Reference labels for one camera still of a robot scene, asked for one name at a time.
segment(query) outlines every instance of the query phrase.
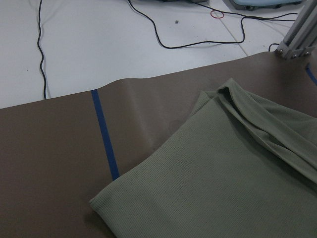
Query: red wire loop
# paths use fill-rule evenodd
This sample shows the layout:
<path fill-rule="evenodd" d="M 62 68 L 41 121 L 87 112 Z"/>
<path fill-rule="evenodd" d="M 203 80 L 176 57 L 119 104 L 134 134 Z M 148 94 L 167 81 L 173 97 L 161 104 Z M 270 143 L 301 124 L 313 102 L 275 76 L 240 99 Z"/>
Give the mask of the red wire loop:
<path fill-rule="evenodd" d="M 222 14 L 222 16 L 220 16 L 220 17 L 214 16 L 214 15 L 212 14 L 214 11 L 215 11 L 215 10 L 212 10 L 212 11 L 210 12 L 210 16 L 212 16 L 213 18 L 215 18 L 215 19 L 222 19 L 222 18 L 224 17 L 224 14 L 223 14 L 222 11 L 219 11 L 219 12 Z"/>

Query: black cable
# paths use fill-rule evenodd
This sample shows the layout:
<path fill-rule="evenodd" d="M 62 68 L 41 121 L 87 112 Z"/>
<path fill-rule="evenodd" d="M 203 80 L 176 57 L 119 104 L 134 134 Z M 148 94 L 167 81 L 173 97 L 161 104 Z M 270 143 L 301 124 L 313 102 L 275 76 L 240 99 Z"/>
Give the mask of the black cable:
<path fill-rule="evenodd" d="M 281 16 L 277 16 L 277 17 L 270 17 L 270 18 L 265 18 L 265 17 L 259 17 L 259 16 L 247 16 L 247 15 L 243 15 L 243 14 L 239 14 L 239 13 L 234 13 L 234 12 L 227 12 L 227 11 L 220 11 L 218 9 L 215 9 L 215 8 L 212 8 L 212 7 L 209 7 L 209 6 L 205 6 L 205 5 L 202 5 L 200 3 L 195 3 L 196 5 L 199 5 L 199 6 L 202 6 L 202 7 L 206 7 L 208 9 L 211 9 L 211 10 L 214 10 L 214 11 L 218 11 L 218 12 L 221 12 L 221 13 L 226 13 L 226 14 L 232 14 L 232 15 L 239 15 L 239 16 L 242 16 L 241 18 L 241 30 L 242 30 L 242 40 L 241 41 L 229 41 L 229 42 L 224 42 L 224 41 L 200 41 L 200 42 L 196 42 L 196 43 L 191 43 L 191 44 L 187 44 L 187 45 L 182 45 L 182 46 L 174 46 L 174 47 L 169 47 L 169 46 L 166 46 L 162 43 L 162 41 L 160 40 L 159 38 L 159 34 L 158 34 L 158 30 L 157 30 L 157 26 L 155 24 L 155 22 L 147 15 L 145 15 L 144 13 L 142 13 L 141 11 L 137 10 L 131 0 L 128 0 L 131 8 L 133 10 L 135 10 L 137 13 L 139 13 L 140 15 L 144 16 L 145 18 L 147 18 L 150 22 L 152 22 L 153 26 L 154 26 L 154 31 L 155 31 L 155 35 L 157 37 L 157 40 L 159 42 L 159 44 L 166 48 L 166 49 L 179 49 L 179 48 L 183 48 L 183 47 L 188 47 L 188 46 L 193 46 L 193 45 L 198 45 L 198 44 L 203 44 L 203 43 L 215 43 L 215 44 L 240 44 L 242 42 L 245 41 L 245 38 L 246 38 L 246 35 L 245 35 L 245 31 L 244 31 L 244 26 L 243 26 L 243 20 L 246 19 L 246 18 L 250 18 L 250 19 L 256 19 L 256 20 L 262 20 L 262 21 L 294 21 L 294 20 L 284 20 L 284 19 L 278 19 L 278 18 L 281 18 L 281 17 L 284 17 L 284 16 L 288 16 L 288 15 L 297 15 L 297 13 L 288 13 L 288 14 L 284 14 L 284 15 L 281 15 Z"/>
<path fill-rule="evenodd" d="M 42 73 L 42 76 L 43 76 L 43 80 L 44 80 L 44 89 L 43 89 L 43 95 L 44 95 L 44 100 L 46 100 L 46 83 L 47 83 L 47 80 L 46 80 L 46 77 L 45 77 L 45 74 L 44 74 L 44 71 L 43 71 L 43 61 L 44 61 L 44 54 L 43 54 L 43 51 L 41 49 L 41 46 L 40 46 L 40 39 L 41 39 L 41 7 L 42 7 L 42 0 L 40 1 L 40 6 L 39 6 L 39 37 L 38 37 L 38 48 L 41 52 L 41 55 L 42 55 L 42 60 L 41 60 L 41 63 L 40 63 L 40 70 L 41 70 L 41 73 Z"/>
<path fill-rule="evenodd" d="M 270 46 L 268 47 L 268 51 L 271 52 L 271 47 L 272 46 L 279 46 L 279 43 L 272 43 L 270 44 Z"/>

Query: blue line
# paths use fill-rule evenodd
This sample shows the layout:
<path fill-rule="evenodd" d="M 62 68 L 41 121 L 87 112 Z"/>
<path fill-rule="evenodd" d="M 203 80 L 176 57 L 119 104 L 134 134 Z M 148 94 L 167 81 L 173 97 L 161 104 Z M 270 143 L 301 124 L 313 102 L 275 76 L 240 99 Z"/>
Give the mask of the blue line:
<path fill-rule="evenodd" d="M 311 71 L 311 64 L 310 63 L 306 66 L 306 73 L 311 78 L 311 80 L 317 85 L 317 79 L 315 78 L 315 76 L 313 75 L 313 73 Z"/>
<path fill-rule="evenodd" d="M 112 180 L 115 180 L 120 175 L 119 175 L 117 163 L 115 161 L 114 152 L 113 152 L 113 148 L 111 145 L 109 132 L 107 129 L 107 124 L 106 124 L 105 116 L 103 113 L 103 108 L 101 107 L 101 102 L 100 102 L 100 98 L 99 98 L 97 89 L 92 90 L 91 95 L 93 96 L 100 131 L 101 131 L 101 134 L 103 136 L 104 146 L 105 146 L 105 150 L 106 150 L 106 154 L 107 154 L 107 158 L 108 158 L 108 163 L 109 163 L 109 168 L 110 168 Z"/>

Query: metal frame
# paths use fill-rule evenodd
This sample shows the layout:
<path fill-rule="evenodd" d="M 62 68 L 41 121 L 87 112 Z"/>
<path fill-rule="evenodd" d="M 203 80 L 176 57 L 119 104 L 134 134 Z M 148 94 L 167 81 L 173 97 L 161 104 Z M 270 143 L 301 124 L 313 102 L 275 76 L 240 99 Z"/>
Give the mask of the metal frame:
<path fill-rule="evenodd" d="M 317 45 L 317 0 L 309 0 L 276 52 L 285 59 L 308 56 Z"/>

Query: textured fabric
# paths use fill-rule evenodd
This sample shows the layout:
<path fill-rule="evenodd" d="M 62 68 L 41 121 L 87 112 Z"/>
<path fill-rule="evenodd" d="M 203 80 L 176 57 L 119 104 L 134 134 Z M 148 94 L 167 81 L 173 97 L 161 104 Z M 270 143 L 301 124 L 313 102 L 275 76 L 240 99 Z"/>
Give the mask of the textured fabric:
<path fill-rule="evenodd" d="M 316 130 L 229 80 L 91 206 L 118 238 L 317 237 Z"/>

